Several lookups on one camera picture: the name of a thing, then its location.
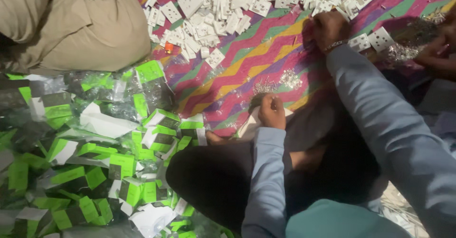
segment light blue sleeve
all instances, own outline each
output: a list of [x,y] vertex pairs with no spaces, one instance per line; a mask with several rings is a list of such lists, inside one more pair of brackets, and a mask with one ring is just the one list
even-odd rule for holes
[[430,236],[454,237],[456,159],[446,145],[399,90],[349,46],[335,48],[327,66],[382,171],[413,206]]
[[242,223],[242,238],[285,237],[285,130],[259,128],[255,135],[254,170]]

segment zigzag patterned rug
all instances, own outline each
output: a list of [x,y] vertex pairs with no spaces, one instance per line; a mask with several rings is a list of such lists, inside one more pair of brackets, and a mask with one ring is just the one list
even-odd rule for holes
[[[168,1],[175,2],[158,0],[158,3],[163,5]],[[400,31],[406,27],[407,18],[429,14],[442,6],[443,11],[447,11],[455,2],[374,0],[351,22],[352,35],[369,34],[381,26],[390,33]],[[228,136],[248,118],[252,88],[261,79],[269,77],[269,81],[278,83],[284,70],[294,70],[302,80],[302,87],[292,90],[281,85],[277,91],[290,110],[303,106],[320,88],[331,86],[324,56],[311,42],[310,13],[271,8],[263,18],[244,11],[252,17],[252,26],[241,35],[220,39],[218,48],[225,54],[225,60],[215,71],[199,54],[189,64],[183,64],[178,47],[169,55],[162,47],[154,45],[152,59],[160,60],[166,66],[168,83],[179,102],[178,112],[183,117],[205,113],[210,127],[217,134]],[[166,20],[165,26],[157,26],[154,34],[161,37],[165,29],[173,30],[182,22],[179,20],[171,25]],[[375,62],[375,54],[369,54],[369,58]]]

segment beige sack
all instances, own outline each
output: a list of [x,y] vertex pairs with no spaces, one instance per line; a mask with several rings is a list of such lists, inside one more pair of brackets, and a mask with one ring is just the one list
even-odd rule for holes
[[49,0],[0,0],[0,32],[17,43],[33,37]]
[[11,49],[12,71],[116,71],[151,52],[138,0],[53,0],[38,30]]

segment bracelet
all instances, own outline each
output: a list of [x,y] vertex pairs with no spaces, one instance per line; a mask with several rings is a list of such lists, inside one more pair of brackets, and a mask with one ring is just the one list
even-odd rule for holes
[[348,42],[348,39],[345,39],[345,40],[341,40],[341,41],[338,41],[338,42],[335,42],[335,43],[332,43],[332,45],[328,46],[327,48],[325,48],[325,52],[341,45],[341,44],[346,44]]

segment orange object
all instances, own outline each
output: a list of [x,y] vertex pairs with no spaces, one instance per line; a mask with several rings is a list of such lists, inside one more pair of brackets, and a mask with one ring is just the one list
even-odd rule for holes
[[174,45],[169,43],[168,41],[165,43],[165,52],[167,54],[171,54],[172,50],[174,49]]

